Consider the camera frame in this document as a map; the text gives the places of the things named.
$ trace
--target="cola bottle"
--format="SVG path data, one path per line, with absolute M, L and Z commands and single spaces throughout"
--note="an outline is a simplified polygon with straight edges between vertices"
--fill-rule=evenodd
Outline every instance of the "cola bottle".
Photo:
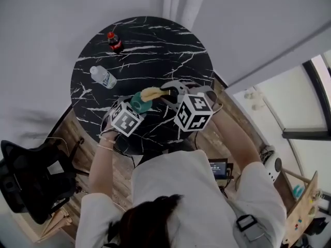
M 118 37 L 118 35 L 113 32 L 108 32 L 107 34 L 109 47 L 113 50 L 114 53 L 119 54 L 122 50 L 124 50 L 123 44 Z

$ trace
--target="black marble tabletop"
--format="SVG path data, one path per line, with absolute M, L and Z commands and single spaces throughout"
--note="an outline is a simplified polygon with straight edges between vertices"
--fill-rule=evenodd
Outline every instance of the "black marble tabletop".
M 107 33 L 117 34 L 124 50 L 111 51 Z M 117 78 L 113 89 L 96 83 L 89 72 L 101 65 Z M 97 33 L 85 46 L 71 78 L 74 112 L 85 131 L 99 142 L 102 117 L 121 96 L 133 96 L 147 87 L 160 87 L 170 80 L 193 80 L 214 85 L 212 63 L 207 50 L 189 30 L 170 20 L 137 17 L 119 21 Z M 129 137 L 121 135 L 117 148 L 125 153 L 144 154 L 165 150 L 188 137 L 173 122 L 175 112 L 161 100 L 152 108 Z

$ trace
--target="white t-shirt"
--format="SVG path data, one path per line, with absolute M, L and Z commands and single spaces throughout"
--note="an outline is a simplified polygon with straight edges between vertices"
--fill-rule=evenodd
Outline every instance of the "white t-shirt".
M 203 151 L 163 154 L 133 171 L 133 206 L 173 194 L 184 196 L 168 220 L 173 247 L 238 248 L 233 237 L 236 216 L 218 189 Z M 286 210 L 262 163 L 254 162 L 244 169 L 236 203 L 247 214 L 268 219 L 276 233 L 275 247 L 280 247 Z M 76 247 L 101 248 L 107 243 L 109 223 L 121 216 L 108 196 L 84 196 Z

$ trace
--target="white cube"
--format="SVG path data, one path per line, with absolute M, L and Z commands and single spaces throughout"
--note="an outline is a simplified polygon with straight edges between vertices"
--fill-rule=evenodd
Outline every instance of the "white cube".
M 213 115 L 213 110 L 203 93 L 185 94 L 174 122 L 182 131 L 203 130 Z
M 144 120 L 127 102 L 121 102 L 119 106 L 111 112 L 110 116 L 112 120 L 111 125 L 127 137 L 130 136 Z

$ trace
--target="person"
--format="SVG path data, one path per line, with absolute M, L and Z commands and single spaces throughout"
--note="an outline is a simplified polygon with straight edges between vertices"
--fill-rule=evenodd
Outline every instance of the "person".
M 253 142 L 224 111 L 212 116 L 222 141 L 242 175 L 235 204 L 266 220 L 280 247 L 286 210 Z M 235 247 L 237 216 L 220 192 L 202 150 L 162 154 L 139 164 L 132 173 L 133 208 L 124 214 L 112 202 L 113 140 L 102 135 L 89 175 L 90 194 L 82 199 L 77 248 Z

